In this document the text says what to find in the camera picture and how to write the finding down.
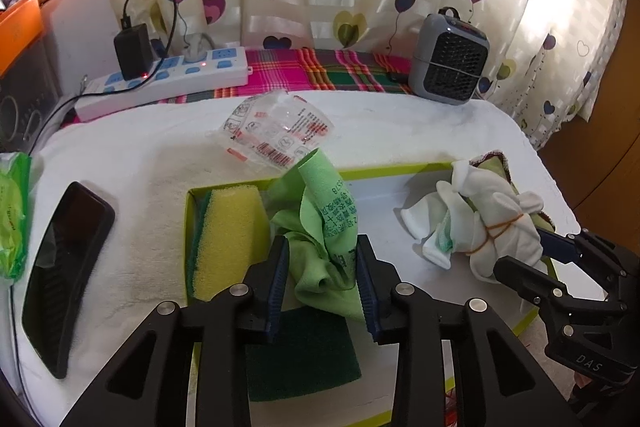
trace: smartphone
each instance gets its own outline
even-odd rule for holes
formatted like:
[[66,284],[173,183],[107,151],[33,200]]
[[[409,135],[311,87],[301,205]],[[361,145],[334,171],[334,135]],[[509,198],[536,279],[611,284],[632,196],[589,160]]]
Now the smartphone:
[[73,182],[38,248],[24,298],[22,327],[56,378],[66,377],[80,301],[114,219],[108,203]]

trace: green package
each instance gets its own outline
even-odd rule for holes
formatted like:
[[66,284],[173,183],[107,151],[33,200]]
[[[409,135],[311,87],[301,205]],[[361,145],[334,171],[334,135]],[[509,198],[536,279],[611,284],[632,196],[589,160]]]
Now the green package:
[[31,158],[0,154],[0,277],[17,281],[27,257],[26,227]]
[[298,300],[343,317],[363,320],[355,280],[356,206],[321,150],[273,182],[267,214],[289,239],[289,272]]

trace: gray heater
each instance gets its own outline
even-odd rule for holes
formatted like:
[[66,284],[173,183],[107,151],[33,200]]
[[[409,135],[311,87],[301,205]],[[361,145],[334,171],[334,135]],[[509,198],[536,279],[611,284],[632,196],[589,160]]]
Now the gray heater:
[[[446,15],[451,10],[453,17]],[[486,35],[443,8],[424,20],[409,73],[409,86],[423,98],[461,104],[474,93],[489,54]]]

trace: power strip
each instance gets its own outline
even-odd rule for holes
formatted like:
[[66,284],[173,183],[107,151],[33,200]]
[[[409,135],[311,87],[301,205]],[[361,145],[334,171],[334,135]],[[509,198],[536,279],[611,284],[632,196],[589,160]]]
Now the power strip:
[[141,84],[145,77],[124,80],[122,73],[108,74],[92,80],[85,93],[112,92],[111,96],[88,96],[76,102],[76,113],[81,121],[89,121],[112,112],[129,109],[145,103],[202,92],[221,87],[245,86],[252,68],[246,61],[244,48],[224,48],[207,52],[203,60],[189,62],[184,56],[169,57],[148,84],[118,94],[118,91]]

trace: power adapter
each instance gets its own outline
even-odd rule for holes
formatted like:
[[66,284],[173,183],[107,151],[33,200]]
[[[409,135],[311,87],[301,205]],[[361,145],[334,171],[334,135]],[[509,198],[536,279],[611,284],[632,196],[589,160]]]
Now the power adapter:
[[122,31],[113,38],[120,71],[125,80],[147,76],[154,63],[146,24],[131,26],[129,17],[122,20]]

